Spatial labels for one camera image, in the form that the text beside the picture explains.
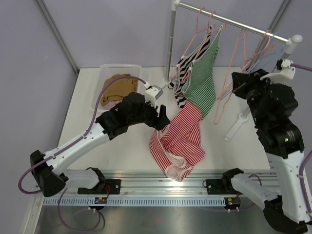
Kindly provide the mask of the mauve tank top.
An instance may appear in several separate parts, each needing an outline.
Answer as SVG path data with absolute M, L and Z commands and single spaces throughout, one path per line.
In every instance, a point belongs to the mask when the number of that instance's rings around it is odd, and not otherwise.
M 111 108 L 115 107 L 117 104 L 119 104 L 120 101 L 109 101 L 106 105 L 102 106 L 103 110 L 110 110 Z

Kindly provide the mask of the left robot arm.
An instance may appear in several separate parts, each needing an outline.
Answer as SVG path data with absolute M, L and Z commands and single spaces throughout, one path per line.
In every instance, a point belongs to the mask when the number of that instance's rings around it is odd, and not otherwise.
M 71 170 L 68 167 L 97 146 L 126 133 L 130 126 L 141 123 L 162 130 L 170 120 L 165 105 L 154 107 L 144 95 L 131 93 L 98 116 L 89 130 L 74 139 L 45 153 L 39 150 L 31 153 L 31 173 L 40 192 L 45 197 L 54 196 L 67 188 L 77 188 L 79 194 L 105 192 L 107 182 L 100 169 Z

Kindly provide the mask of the blue wire hanger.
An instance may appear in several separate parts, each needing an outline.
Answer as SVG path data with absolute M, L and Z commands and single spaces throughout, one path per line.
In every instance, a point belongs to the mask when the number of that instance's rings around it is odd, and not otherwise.
M 255 65 L 251 67 L 251 71 L 245 72 L 247 74 L 254 72 L 255 70 L 259 68 L 265 68 L 269 64 L 273 63 L 273 61 L 280 55 L 283 54 L 285 50 L 285 46 L 281 45 L 278 46 L 276 44 L 276 41 L 274 40 L 275 37 L 278 36 L 278 33 L 273 33 L 273 36 L 271 37 L 270 44 L 267 48 L 267 50 L 258 58 Z

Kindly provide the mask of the green white striped tank top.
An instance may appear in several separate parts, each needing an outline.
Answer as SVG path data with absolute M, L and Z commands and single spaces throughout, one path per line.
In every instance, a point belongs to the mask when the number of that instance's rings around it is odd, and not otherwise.
M 204 119 L 216 100 L 213 68 L 219 51 L 219 40 L 223 25 L 218 28 L 215 38 L 207 50 L 192 61 L 188 78 L 182 87 L 186 100 L 193 104 Z

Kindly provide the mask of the red white striped tank top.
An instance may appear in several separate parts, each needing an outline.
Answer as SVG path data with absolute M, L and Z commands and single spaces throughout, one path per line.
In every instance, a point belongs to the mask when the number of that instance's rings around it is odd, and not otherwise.
M 170 124 L 152 134 L 150 152 L 168 178 L 181 182 L 204 157 L 199 122 L 201 112 L 187 103 Z

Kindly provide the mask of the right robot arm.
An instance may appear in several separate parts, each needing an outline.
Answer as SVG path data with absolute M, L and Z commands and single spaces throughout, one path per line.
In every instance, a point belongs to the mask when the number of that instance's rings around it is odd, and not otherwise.
M 233 72 L 233 93 L 247 102 L 280 193 L 269 192 L 238 168 L 223 173 L 221 187 L 226 193 L 250 199 L 275 231 L 304 234 L 312 223 L 312 195 L 305 179 L 302 134 L 290 120 L 298 102 L 290 86 L 273 83 L 269 76 L 263 69 L 249 74 Z

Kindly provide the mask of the tan tank top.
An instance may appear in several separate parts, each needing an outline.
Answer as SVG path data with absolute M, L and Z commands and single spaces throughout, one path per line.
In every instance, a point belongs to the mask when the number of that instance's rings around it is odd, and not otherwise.
M 115 82 L 109 85 L 104 91 L 100 99 L 100 104 L 102 106 L 106 106 L 110 102 L 121 101 L 130 93 L 137 92 L 138 80 L 133 78 L 118 79 L 123 76 L 130 76 L 130 74 L 116 74 L 104 82 L 103 87 L 106 87 L 110 82 L 115 80 Z

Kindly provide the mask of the pink wire hanger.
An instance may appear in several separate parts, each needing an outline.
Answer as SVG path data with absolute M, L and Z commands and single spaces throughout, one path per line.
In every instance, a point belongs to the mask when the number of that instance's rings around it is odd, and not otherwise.
M 257 44 L 257 47 L 254 51 L 254 53 L 249 57 L 246 58 L 246 50 L 245 50 L 245 37 L 243 37 L 244 41 L 244 65 L 241 68 L 242 72 L 248 72 L 251 71 L 251 67 L 255 65 L 256 61 L 258 58 L 267 50 L 270 41 L 271 41 L 271 36 L 269 33 L 271 32 L 270 29 L 268 29 L 262 36 L 260 41 Z

